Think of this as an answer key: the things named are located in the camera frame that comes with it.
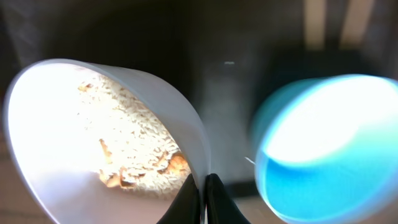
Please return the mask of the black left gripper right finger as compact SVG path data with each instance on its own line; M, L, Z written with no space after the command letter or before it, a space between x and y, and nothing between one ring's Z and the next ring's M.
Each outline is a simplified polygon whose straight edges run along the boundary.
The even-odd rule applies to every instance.
M250 224L216 174L206 177L205 202L208 224Z

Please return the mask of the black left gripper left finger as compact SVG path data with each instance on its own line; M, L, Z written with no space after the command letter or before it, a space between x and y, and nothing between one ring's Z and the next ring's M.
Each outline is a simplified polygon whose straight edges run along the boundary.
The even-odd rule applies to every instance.
M200 196L190 174L157 224L200 224Z

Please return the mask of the rice leftovers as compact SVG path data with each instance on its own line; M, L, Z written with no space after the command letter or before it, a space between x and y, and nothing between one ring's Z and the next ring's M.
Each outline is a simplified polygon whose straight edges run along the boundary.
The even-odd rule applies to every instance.
M89 75L78 91L78 117L104 154L99 179L107 187L136 194L175 195L191 170L158 117L129 90L104 75Z

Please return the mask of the blue bowl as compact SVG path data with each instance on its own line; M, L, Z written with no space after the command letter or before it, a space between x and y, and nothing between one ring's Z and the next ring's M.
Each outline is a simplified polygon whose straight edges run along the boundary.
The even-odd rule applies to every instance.
M397 202L397 82L310 78L271 94L252 123L257 190L287 223L352 223Z

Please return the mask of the dark brown serving tray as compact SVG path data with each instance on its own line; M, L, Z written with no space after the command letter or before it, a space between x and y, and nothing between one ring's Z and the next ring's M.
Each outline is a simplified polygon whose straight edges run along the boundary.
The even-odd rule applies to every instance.
M261 101L304 78L397 76L397 2L375 1L359 43L342 42L349 1L327 1L325 45L305 45L303 1L1 2L1 86L69 58L149 72L180 91L208 133L212 171L233 197L256 195L247 161Z

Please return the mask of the left wooden chopstick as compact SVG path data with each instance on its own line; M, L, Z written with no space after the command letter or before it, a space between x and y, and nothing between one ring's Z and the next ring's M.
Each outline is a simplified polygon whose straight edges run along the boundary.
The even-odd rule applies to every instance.
M326 0L303 1L305 46L309 50L325 48Z

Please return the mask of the wooden chopstick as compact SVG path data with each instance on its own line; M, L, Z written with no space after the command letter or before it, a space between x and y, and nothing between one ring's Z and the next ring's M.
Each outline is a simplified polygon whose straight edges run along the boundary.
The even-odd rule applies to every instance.
M309 50L325 48L326 0L303 1L305 46Z
M341 49L361 46L371 18L375 0L349 0L340 37Z

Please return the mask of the right wooden chopstick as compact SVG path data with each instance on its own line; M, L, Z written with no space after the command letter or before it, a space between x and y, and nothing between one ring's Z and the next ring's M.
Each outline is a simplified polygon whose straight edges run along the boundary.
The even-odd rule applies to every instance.
M371 18L375 0L349 0L340 37L341 49L361 46Z

